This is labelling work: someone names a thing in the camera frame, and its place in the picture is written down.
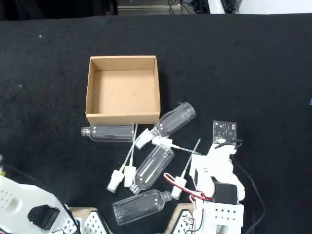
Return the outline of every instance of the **empty plastic bottle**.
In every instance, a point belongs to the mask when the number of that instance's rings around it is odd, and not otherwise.
[[[160,192],[154,189],[117,201],[113,203],[117,224],[121,226],[157,213],[171,199],[169,191]]]
[[[81,128],[81,135],[94,141],[132,141],[134,126],[129,125],[90,125]]]
[[[196,117],[194,108],[187,102],[167,112],[152,130],[145,129],[137,139],[136,147],[141,149],[154,137],[168,137]]]
[[[174,156],[171,149],[161,144],[157,145],[136,171],[134,184],[130,190],[138,194],[141,190],[149,189]]]

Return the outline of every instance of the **black circuit board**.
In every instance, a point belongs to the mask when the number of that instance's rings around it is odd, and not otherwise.
[[[214,120],[213,137],[215,144],[220,144],[220,139],[223,141],[236,140],[236,123]]]

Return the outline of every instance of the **open cardboard box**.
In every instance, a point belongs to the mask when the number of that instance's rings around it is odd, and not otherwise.
[[[91,124],[151,124],[159,115],[156,56],[90,58],[86,117]]]

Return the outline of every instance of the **floor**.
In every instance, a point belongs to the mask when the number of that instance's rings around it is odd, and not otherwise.
[[[179,0],[119,0],[118,13],[119,15],[196,14],[187,2],[190,1],[184,1],[181,6]]]

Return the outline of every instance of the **black fabric surface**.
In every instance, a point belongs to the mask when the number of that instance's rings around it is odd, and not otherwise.
[[[112,203],[131,195],[106,186],[129,143],[96,143],[87,126],[89,57],[156,55],[165,113],[188,101],[197,117],[172,135],[199,152],[212,143],[212,122],[235,121],[244,144],[236,159],[266,204],[255,233],[308,233],[311,212],[312,15],[94,17],[0,22],[0,154],[38,178],[70,206],[97,207],[114,233],[163,232],[177,201],[162,212],[119,227]],[[139,165],[151,145],[136,151]],[[166,169],[179,175],[188,154]],[[245,227],[261,207],[245,185]],[[16,175],[19,182],[29,183]],[[192,187],[189,179],[187,186]],[[159,178],[152,187],[172,187]],[[179,202],[187,202],[183,194]]]

